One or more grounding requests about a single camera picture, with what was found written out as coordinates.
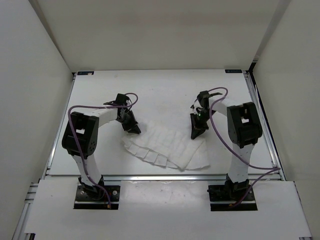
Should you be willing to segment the white pleated skirt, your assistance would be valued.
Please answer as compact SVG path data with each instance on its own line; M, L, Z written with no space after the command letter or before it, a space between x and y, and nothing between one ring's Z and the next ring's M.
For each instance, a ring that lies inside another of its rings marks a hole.
M140 134L122 137L125 149L134 157L161 168L179 171L203 170L210 167L207 143L203 137L191 139L191 124L169 126L146 120L138 124Z

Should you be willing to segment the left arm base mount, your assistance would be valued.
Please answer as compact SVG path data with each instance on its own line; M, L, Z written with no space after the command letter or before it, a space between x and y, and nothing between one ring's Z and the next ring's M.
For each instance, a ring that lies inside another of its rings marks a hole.
M100 188L97 191L91 191L79 183L73 208L75 210L118 210L121 186L105 185L104 189L107 191L110 200Z

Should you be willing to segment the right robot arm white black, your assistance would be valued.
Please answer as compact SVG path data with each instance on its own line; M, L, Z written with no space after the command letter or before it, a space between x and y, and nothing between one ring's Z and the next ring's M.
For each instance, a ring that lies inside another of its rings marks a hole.
M210 116L220 113L226 116L227 131L232 142L232 158L226 175L224 193L230 200L238 199L249 188L248 168L254 146L263 134L256 106L253 102L240 103L218 96L197 96L191 107L191 139L194 140L209 129Z

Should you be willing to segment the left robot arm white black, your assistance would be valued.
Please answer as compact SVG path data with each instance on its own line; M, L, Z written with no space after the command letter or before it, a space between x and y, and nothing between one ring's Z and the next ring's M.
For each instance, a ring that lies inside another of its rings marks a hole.
M100 200L105 194L102 175L94 158L99 127L113 121L119 122L127 133L141 133L133 111L127 108L98 108L90 114L68 111L62 147L75 160L80 172L79 182L93 200Z

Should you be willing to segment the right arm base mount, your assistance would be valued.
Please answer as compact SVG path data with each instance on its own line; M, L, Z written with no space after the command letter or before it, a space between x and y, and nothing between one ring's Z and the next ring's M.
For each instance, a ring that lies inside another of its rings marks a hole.
M224 184L208 186L211 212L257 211L255 194L250 181L232 182L228 175Z

